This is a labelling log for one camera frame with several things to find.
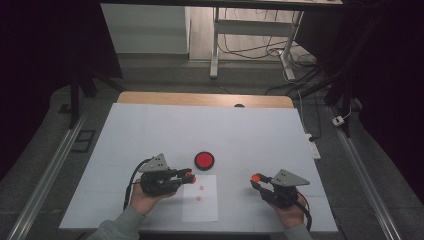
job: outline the sleeve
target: sleeve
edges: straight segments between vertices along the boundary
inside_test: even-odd
[[[313,240],[308,230],[306,230],[305,224],[287,228],[284,234],[286,234],[288,240]]]
[[[87,240],[138,240],[138,229],[144,219],[146,219],[145,216],[138,213],[133,207],[128,206],[115,221],[106,220],[102,222],[97,231]]]

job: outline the hand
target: hand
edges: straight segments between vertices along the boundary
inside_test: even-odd
[[[147,213],[149,213],[156,205],[156,203],[158,203],[161,199],[175,195],[175,193],[170,193],[167,195],[152,197],[143,192],[140,186],[140,179],[137,179],[135,182],[136,183],[133,184],[133,192],[131,195],[130,205],[142,215],[146,215]]]
[[[297,201],[302,204],[302,206],[306,205],[306,200],[300,194],[298,194]],[[304,213],[296,205],[288,208],[279,208],[273,204],[269,205],[275,210],[275,212],[277,212],[278,218],[285,228],[291,228],[299,224],[303,224]]]

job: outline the paper sheet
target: paper sheet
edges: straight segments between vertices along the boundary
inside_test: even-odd
[[[218,221],[216,175],[196,175],[194,184],[184,185],[182,221]]]

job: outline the white wall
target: white wall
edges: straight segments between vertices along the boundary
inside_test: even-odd
[[[188,7],[102,4],[102,10],[117,53],[188,53]]]

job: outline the red button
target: red button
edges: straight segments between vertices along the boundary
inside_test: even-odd
[[[215,158],[210,152],[200,152],[194,158],[194,163],[198,169],[206,171],[212,168]]]

